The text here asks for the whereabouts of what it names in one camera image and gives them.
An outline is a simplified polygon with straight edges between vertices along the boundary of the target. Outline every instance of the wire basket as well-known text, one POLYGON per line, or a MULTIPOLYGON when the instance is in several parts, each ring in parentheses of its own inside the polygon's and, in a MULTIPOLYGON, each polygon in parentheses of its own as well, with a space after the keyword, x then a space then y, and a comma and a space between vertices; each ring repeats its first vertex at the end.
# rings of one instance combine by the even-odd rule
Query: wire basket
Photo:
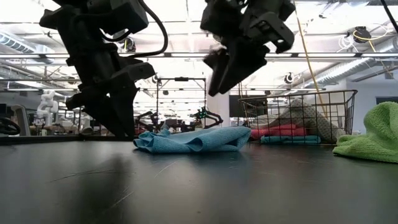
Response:
POLYGON ((251 139, 263 144, 335 144, 352 134, 357 90, 241 98, 251 139))

